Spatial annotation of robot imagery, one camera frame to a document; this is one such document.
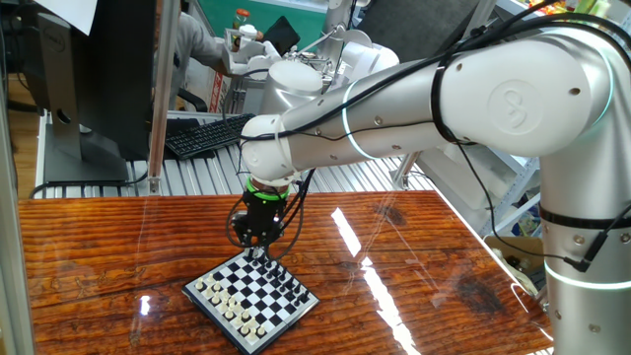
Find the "green ring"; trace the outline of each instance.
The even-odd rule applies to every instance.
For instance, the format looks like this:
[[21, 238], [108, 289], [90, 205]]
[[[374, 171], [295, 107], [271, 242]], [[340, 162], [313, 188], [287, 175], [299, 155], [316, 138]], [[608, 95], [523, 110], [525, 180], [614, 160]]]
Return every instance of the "green ring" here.
[[259, 191], [252, 184], [252, 180], [250, 177], [247, 178], [246, 186], [247, 186], [247, 190], [251, 192], [254, 196], [263, 200], [267, 200], [267, 201], [279, 201], [281, 199], [287, 199], [287, 196], [289, 196], [289, 188], [287, 189], [287, 191], [283, 192], [280, 195], [280, 197], [275, 194]]

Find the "green wall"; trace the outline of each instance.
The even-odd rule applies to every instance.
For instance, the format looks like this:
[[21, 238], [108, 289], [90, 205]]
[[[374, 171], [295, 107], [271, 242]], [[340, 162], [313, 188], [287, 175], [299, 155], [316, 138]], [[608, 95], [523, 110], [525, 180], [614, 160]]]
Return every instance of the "green wall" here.
[[223, 36], [225, 28], [231, 28], [237, 9], [250, 12], [248, 22], [265, 33], [279, 17], [285, 16], [300, 35], [298, 48], [303, 48], [319, 38], [325, 14], [297, 10], [283, 6], [259, 3], [251, 0], [198, 0], [216, 36]]

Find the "white sleeve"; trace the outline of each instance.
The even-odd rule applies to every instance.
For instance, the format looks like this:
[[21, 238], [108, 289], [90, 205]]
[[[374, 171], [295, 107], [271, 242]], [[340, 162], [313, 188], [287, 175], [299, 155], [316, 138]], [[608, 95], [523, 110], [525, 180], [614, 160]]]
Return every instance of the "white sleeve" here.
[[192, 22], [192, 48], [190, 56], [201, 64], [215, 67], [221, 62], [222, 43], [204, 31], [199, 22], [191, 19]]

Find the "monitor stand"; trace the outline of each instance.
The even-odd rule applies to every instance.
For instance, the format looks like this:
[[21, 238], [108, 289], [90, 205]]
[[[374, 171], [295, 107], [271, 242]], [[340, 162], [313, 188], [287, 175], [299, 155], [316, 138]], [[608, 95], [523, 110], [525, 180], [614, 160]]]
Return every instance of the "monitor stand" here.
[[80, 134], [81, 159], [63, 151], [52, 124], [46, 125], [43, 179], [45, 182], [114, 182], [128, 179], [118, 145], [95, 132]]
[[52, 119], [52, 124], [46, 125], [44, 181], [127, 180], [127, 166], [118, 146], [96, 132], [80, 132], [71, 26], [44, 13], [39, 14], [38, 21]]

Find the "logo on robot arm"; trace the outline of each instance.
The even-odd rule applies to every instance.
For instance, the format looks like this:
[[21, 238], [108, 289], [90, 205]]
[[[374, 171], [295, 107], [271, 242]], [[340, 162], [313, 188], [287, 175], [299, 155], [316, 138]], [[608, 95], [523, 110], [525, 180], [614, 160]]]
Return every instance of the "logo on robot arm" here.
[[488, 112], [493, 124], [501, 131], [523, 135], [539, 125], [541, 105], [535, 87], [521, 80], [512, 80], [495, 88], [488, 102]]

